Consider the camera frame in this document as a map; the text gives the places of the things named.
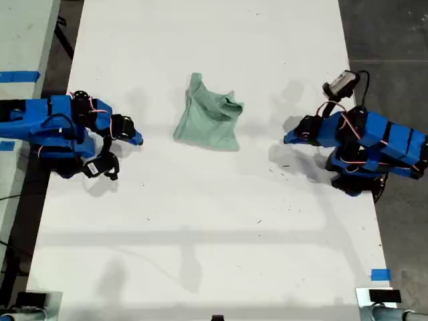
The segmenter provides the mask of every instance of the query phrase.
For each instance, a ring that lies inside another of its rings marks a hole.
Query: white table
[[[359,320],[355,287],[389,284],[371,196],[281,143],[347,67],[337,0],[87,0],[69,90],[145,144],[113,146],[116,183],[52,175],[28,290],[60,320]],[[245,102],[239,152],[172,140],[192,72]]]
[[[0,1],[0,71],[38,71],[36,83],[2,83],[0,100],[39,98],[54,35],[60,0]],[[15,143],[0,152],[0,198],[21,192],[27,168],[28,144]],[[19,197],[0,201],[0,239],[8,242]],[[0,264],[6,248],[0,245]]]

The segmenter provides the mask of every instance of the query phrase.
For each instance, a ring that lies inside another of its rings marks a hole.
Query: blue painter's tape
[[[0,152],[12,152],[15,148],[15,142],[2,140],[0,141]]]
[[[390,269],[372,269],[372,281],[390,281]]]
[[[37,82],[39,72],[0,72],[0,82]]]

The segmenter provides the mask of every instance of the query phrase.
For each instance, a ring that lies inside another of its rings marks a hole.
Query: concrete floor
[[[424,93],[428,88],[428,1],[339,0],[339,3],[350,68],[366,69],[372,76],[366,106],[393,122],[428,132],[428,118],[424,114]],[[68,22],[64,33],[73,47],[82,5],[83,1],[63,0],[60,10]],[[53,42],[43,86],[46,96],[66,91],[71,67],[57,39]],[[361,92],[357,90],[356,94],[358,97]],[[391,175],[384,195],[376,204],[393,286],[401,290],[404,308],[424,313],[428,313],[427,187],[427,176],[412,181]],[[35,239],[21,247],[31,251],[34,243]]]

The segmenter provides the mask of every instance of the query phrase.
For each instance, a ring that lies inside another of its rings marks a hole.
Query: green cloth
[[[239,150],[233,129],[243,104],[226,95],[210,92],[202,75],[193,73],[187,91],[186,110],[174,138],[218,150]]]

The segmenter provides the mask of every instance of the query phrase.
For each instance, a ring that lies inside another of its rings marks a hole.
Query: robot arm
[[[344,72],[338,79],[345,79],[335,92],[358,83],[358,73]],[[325,84],[324,91],[333,92],[332,85]],[[370,190],[375,199],[385,186],[388,173],[413,179],[423,176],[428,165],[428,136],[418,130],[389,122],[385,117],[369,112],[364,106],[355,106],[346,111],[338,103],[344,97],[331,97],[319,107],[315,116],[305,116],[299,125],[284,137],[285,144],[311,144],[335,147],[328,158],[326,169],[338,176],[332,181],[334,187],[350,195]],[[340,106],[343,111],[330,115],[332,108]]]
[[[119,163],[110,152],[112,141],[143,143],[131,118],[113,114],[109,105],[83,91],[72,97],[3,100],[0,111],[0,136],[28,141],[42,167],[63,178],[82,172],[87,177],[105,174],[115,180]],[[103,137],[98,155],[87,128]]]

